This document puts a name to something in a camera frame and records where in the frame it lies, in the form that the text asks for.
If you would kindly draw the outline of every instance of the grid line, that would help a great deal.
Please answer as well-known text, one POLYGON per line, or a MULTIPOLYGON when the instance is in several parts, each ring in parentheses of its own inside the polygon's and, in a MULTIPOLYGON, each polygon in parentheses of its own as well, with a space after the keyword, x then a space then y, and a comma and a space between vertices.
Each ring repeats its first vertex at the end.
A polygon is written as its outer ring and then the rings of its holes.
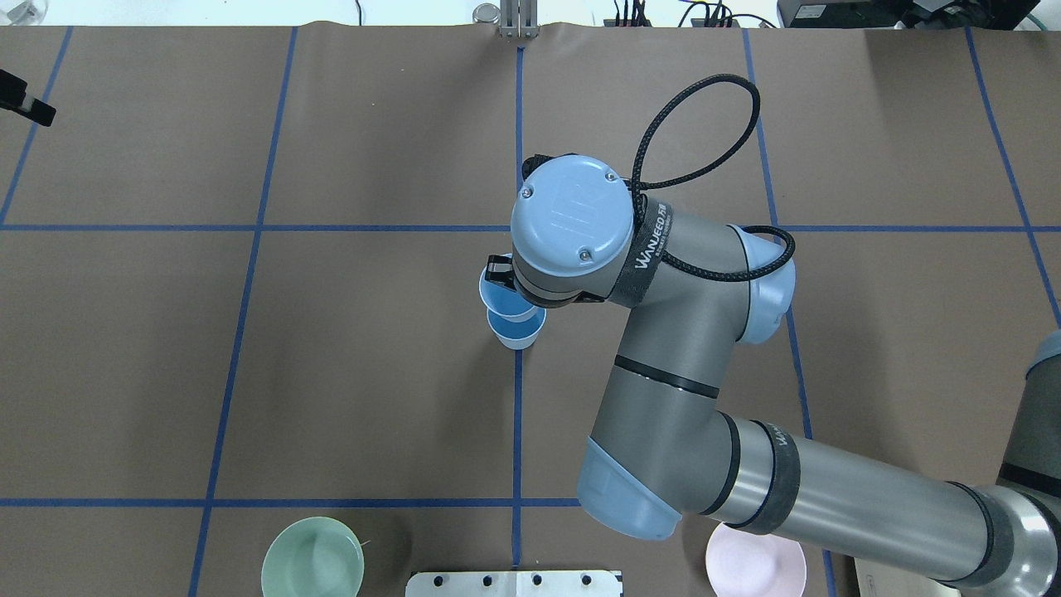
MULTIPOLYGON (((265 210, 268 207, 269 183, 273 178, 273 164, 276 162, 276 147, 280 140, 280 127, 283 124, 283 108, 288 96, 288 84, 291 81, 291 67, 295 58, 295 41, 298 39, 298 28, 291 28, 291 38, 288 42, 288 58, 283 67, 283 81, 280 83, 280 98, 276 106, 276 120, 273 123, 273 138, 269 141, 268 158, 265 163, 265 175, 262 180, 261 199, 258 203, 258 222, 265 222, 265 210)), ((225 446, 225 432, 228 427, 228 414, 232 404, 232 391, 236 387, 236 372, 240 365, 240 351, 243 348, 243 332, 247 322, 247 310, 250 305, 250 291, 254 287, 255 266, 258 263, 258 250, 261 246, 262 230, 255 230, 250 243, 250 257, 247 259, 247 274, 243 282, 243 297, 240 301, 240 315, 236 323, 236 337, 232 340, 232 355, 228 365, 228 379, 225 382, 225 396, 221 404, 221 417, 218 422, 218 438, 214 441, 213 459, 210 463, 210 478, 207 482, 206 504, 203 507, 203 520, 199 524, 198 542, 195 546, 195 559, 192 563, 191 581, 188 586, 188 597, 198 593, 199 573, 203 569, 203 558, 206 552, 207 534, 210 531, 210 515, 212 502, 218 488, 218 473, 221 470, 221 456, 225 446)))
POLYGON ((1009 162, 1009 153, 1006 151, 1006 143, 1002 140, 1002 133, 998 130, 998 123, 994 118, 994 110, 991 108, 991 99, 988 95, 988 87, 984 82, 984 72, 980 70, 980 59, 976 54, 976 42, 973 40, 973 30, 966 28, 966 45, 969 46, 969 57, 973 62, 973 73, 976 75, 976 85, 980 89, 980 100, 984 101, 984 111, 987 113, 988 123, 991 125, 991 134, 994 135, 995 145, 998 146, 998 156, 1002 164, 1006 169, 1006 177, 1009 178, 1009 187, 1013 191, 1013 200, 1016 201, 1016 210, 1021 213, 1021 221, 1024 222, 1024 230, 1028 234, 1028 244, 1031 245, 1031 253, 1036 258, 1036 266, 1039 267, 1039 277, 1043 280, 1043 289, 1046 291, 1046 300, 1049 301, 1050 310, 1054 312, 1054 321, 1061 328, 1061 310, 1058 309, 1057 296, 1054 294, 1054 285, 1050 283, 1050 276, 1046 273, 1046 264, 1043 256, 1039 251, 1039 242, 1031 227, 1031 218, 1028 216, 1028 209, 1024 205, 1021 196, 1021 187, 1016 183, 1016 176, 1013 174, 1013 166, 1009 162))
MULTIPOLYGON (((204 508, 206 498, 141 497, 0 497, 0 508, 204 508)), ((213 509, 343 508, 395 510, 407 508, 578 508, 574 497, 440 497, 440 498, 215 498, 213 509)))
MULTIPOLYGON (((516 48, 516 192, 523 186, 523 52, 516 48)), ((512 364, 512 568, 523 560, 523 351, 516 351, 512 364)))
MULTIPOLYGON (((59 67, 63 66, 63 58, 66 57, 67 48, 70 47, 70 37, 73 35, 73 28, 68 27, 66 33, 63 35, 63 43, 59 45, 59 51, 55 55, 55 64, 52 65, 52 72, 48 76, 48 85, 45 87, 45 93, 40 96, 40 101, 47 103, 48 99, 52 94, 52 88, 55 87, 55 80, 59 75, 59 67)), ((15 189, 18 188, 18 180, 22 177, 22 168, 25 165, 25 158, 30 156, 30 147, 33 146, 33 139, 37 136, 37 123, 34 122, 30 125, 30 131, 25 135, 25 143, 22 145, 22 153, 18 156, 18 164, 15 165, 15 173, 11 177, 11 182, 7 185, 7 192, 3 197, 3 206, 0 206, 0 224, 3 224, 4 220, 7 218, 7 211, 11 209, 11 203, 15 199, 15 189)))
MULTIPOLYGON (((1061 232, 1061 225, 778 224, 793 232, 1061 232)), ((42 232, 509 232, 508 224, 0 224, 42 232)))
MULTIPOLYGON (((751 37, 748 35, 747 29, 742 29, 741 34, 744 36, 744 57, 745 62, 748 64, 748 78, 750 78, 752 83, 755 83, 755 63, 751 54, 751 37)), ((770 175, 770 160, 766 151, 766 134, 763 130, 762 118, 760 118, 755 123, 755 134, 759 138, 759 158, 763 166, 763 185, 766 188, 766 203, 770 210, 770 224, 777 226, 779 225, 778 208, 773 200, 773 177, 770 175)), ((814 439, 814 431, 811 425, 811 407, 807 404, 806 399, 806 384, 803 379, 803 359, 800 357, 799 352, 799 338, 796 335, 796 320, 793 315, 794 311, 794 308, 789 308, 788 312, 785 314, 785 321, 788 328, 788 348, 793 356, 793 369, 796 372, 800 414, 803 418, 803 435, 811 440, 814 439)), ((825 586, 829 591, 829 597, 836 597, 836 575, 833 572, 832 551, 829 549, 822 549, 821 560, 825 570, 825 586)))

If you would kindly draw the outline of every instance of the black clamp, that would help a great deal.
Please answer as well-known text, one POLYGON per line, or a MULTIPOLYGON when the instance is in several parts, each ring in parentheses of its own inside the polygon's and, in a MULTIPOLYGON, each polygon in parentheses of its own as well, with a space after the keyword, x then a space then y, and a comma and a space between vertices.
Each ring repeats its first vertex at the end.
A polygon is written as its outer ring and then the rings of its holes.
POLYGON ((0 107, 29 118, 41 126, 51 126, 55 108, 27 94, 27 83, 6 70, 0 70, 0 107))

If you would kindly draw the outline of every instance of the stacked cups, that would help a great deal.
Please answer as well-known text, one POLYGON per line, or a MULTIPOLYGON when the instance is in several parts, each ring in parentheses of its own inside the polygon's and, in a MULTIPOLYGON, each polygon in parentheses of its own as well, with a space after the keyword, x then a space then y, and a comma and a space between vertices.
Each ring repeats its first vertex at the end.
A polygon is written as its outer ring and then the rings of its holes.
POLYGON ((518 292, 486 281, 486 267, 479 274, 479 296, 486 305, 486 321, 502 345, 514 351, 534 345, 545 326, 545 310, 527 303, 518 292))

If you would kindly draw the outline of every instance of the black band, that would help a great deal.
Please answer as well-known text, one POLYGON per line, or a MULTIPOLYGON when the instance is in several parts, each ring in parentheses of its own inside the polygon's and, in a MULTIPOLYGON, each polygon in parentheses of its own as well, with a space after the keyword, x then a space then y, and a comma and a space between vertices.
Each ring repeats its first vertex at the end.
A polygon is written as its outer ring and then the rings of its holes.
POLYGON ((701 515, 709 515, 715 513, 726 501, 729 499, 729 495, 733 493, 733 486, 736 484, 736 473, 741 470, 741 434, 736 431, 736 423, 730 416, 725 412, 719 412, 723 419, 726 420, 726 425, 730 428, 730 470, 726 474, 726 482, 723 485, 723 491, 718 493, 718 497, 715 502, 708 507, 707 510, 700 512, 701 515))
POLYGON ((694 394, 699 394, 701 397, 707 397, 709 399, 718 398, 718 388, 714 386, 708 386, 707 384, 700 384, 699 382, 693 382, 680 375, 675 375, 663 371, 662 369, 656 369, 655 367, 647 366, 645 364, 638 363, 632 359, 628 359, 623 355, 615 355, 615 367, 620 369, 625 369, 630 373, 637 373, 642 377, 647 377, 653 382, 659 382, 661 384, 666 384, 667 386, 674 386, 679 390, 684 390, 686 392, 692 392, 694 394))
POLYGON ((1054 568, 1054 581, 1050 582, 1050 587, 1046 590, 1046 593, 1043 593, 1043 597, 1061 597, 1061 521, 1058 521, 1054 512, 1034 496, 1026 493, 1021 493, 1021 495, 1030 502, 1036 507, 1036 510, 1039 510, 1039 514, 1042 515, 1046 524, 1049 525, 1050 531, 1054 532, 1054 545, 1058 549, 1058 564, 1054 568))
POLYGON ((1050 477, 1030 469, 1003 462, 1002 469, 998 470, 998 478, 1061 499, 1061 479, 1057 477, 1050 477))
POLYGON ((641 227, 633 230, 630 250, 626 252, 626 261, 608 295, 609 301, 628 310, 640 305, 645 297, 663 258, 663 247, 674 223, 673 207, 653 198, 647 201, 648 215, 641 227))
POLYGON ((753 534, 768 534, 784 524, 793 507, 796 506, 800 485, 799 450, 796 449, 793 437, 781 427, 760 421, 752 423, 762 427, 763 432, 766 432, 766 437, 770 439, 773 474, 770 475, 770 488, 766 491, 766 498, 755 514, 740 525, 729 526, 753 534))
POLYGON ((973 498, 973 502, 979 507, 987 525, 988 544, 984 550, 984 558, 980 559, 975 570, 956 580, 936 579, 936 582, 950 587, 984 586, 1001 577, 1009 567, 1009 563, 1013 559, 1013 527, 1009 524, 1009 516, 1006 515, 1005 510, 995 498, 957 481, 947 482, 969 494, 969 497, 973 498))

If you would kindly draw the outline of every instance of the black cable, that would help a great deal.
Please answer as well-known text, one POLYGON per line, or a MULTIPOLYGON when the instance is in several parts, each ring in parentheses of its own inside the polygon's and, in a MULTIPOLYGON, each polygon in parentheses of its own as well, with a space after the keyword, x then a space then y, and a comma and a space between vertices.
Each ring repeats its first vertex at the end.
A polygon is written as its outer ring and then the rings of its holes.
MULTIPOLYGON (((638 153, 633 157, 633 166, 630 169, 630 196, 633 200, 633 227, 634 229, 640 228, 645 221, 645 204, 647 197, 642 191, 649 189, 662 189, 665 187, 673 187, 675 185, 680 185, 682 182, 688 182, 695 178, 711 172, 724 161, 729 159, 740 150, 748 138, 751 137, 752 130, 755 129, 755 124, 759 122, 759 109, 760 109, 761 98, 759 95, 759 89, 755 88, 755 84, 743 76, 736 74, 715 74, 707 78, 697 81, 689 87, 685 87, 677 95, 671 99, 663 109, 656 115, 656 118, 648 124, 645 129, 644 136, 641 138, 641 143, 638 145, 638 153), (748 125, 745 127, 744 133, 741 137, 726 151, 718 159, 715 159, 711 163, 696 170, 695 172, 690 172, 683 176, 678 176, 676 178, 669 178, 660 182, 643 182, 641 181, 641 170, 645 163, 645 155, 648 153, 648 144, 651 142, 653 137, 659 129, 666 117, 671 115, 676 107, 678 107, 681 102, 688 100, 691 95, 697 91, 715 85, 718 83, 732 83, 746 91, 751 95, 751 115, 748 118, 748 125)), ((747 271, 713 271, 711 269, 705 269, 682 261, 681 259, 675 257, 671 252, 664 250, 662 253, 663 262, 675 267, 676 269, 682 270, 686 274, 694 275, 696 277, 716 280, 716 281, 749 281, 755 278, 763 277, 770 274, 792 259, 793 253, 796 251, 796 241, 788 231, 783 230, 776 226, 745 226, 743 228, 749 233, 770 233, 780 236, 785 242, 785 248, 782 250, 781 254, 770 261, 769 263, 755 267, 747 271)))
POLYGON ((695 8, 697 6, 700 6, 700 5, 703 6, 703 18, 707 19, 708 16, 711 13, 711 4, 708 4, 707 2, 692 2, 689 5, 689 7, 685 8, 685 14, 681 15, 681 20, 678 21, 678 27, 681 27, 681 25, 685 24, 685 17, 689 16, 689 13, 692 13, 693 8, 695 8))
POLYGON ((721 20, 726 20, 726 18, 727 18, 726 14, 727 13, 729 13, 729 14, 733 13, 733 11, 731 11, 729 6, 727 6, 726 4, 723 4, 721 2, 717 2, 717 3, 714 3, 714 2, 692 2, 690 4, 690 6, 688 8, 685 8, 685 14, 681 15, 681 20, 678 21, 678 27, 681 27, 681 25, 685 24, 685 18, 689 17, 689 13, 693 12, 693 8, 696 7, 696 6, 703 6, 703 21, 705 21, 703 27, 718 27, 717 23, 720 22, 719 20, 717 20, 719 18, 719 16, 718 16, 719 15, 719 11, 721 12, 721 15, 723 15, 721 16, 721 20), (711 15, 711 7, 712 6, 715 6, 715 16, 711 15))
POLYGON ((728 27, 733 27, 733 19, 735 19, 737 17, 751 17, 753 19, 759 19, 760 21, 766 23, 766 27, 768 27, 770 29, 777 29, 777 27, 775 27, 775 24, 772 22, 764 19, 763 17, 761 17, 759 15, 752 15, 750 13, 738 13, 736 15, 730 15, 729 16, 729 22, 730 22, 730 24, 728 27))
POLYGON ((708 22, 705 24, 707 24, 708 27, 720 25, 721 20, 718 17, 725 14, 723 13, 723 8, 726 8, 726 5, 719 2, 718 5, 715 6, 715 12, 711 14, 711 19, 709 19, 708 22))

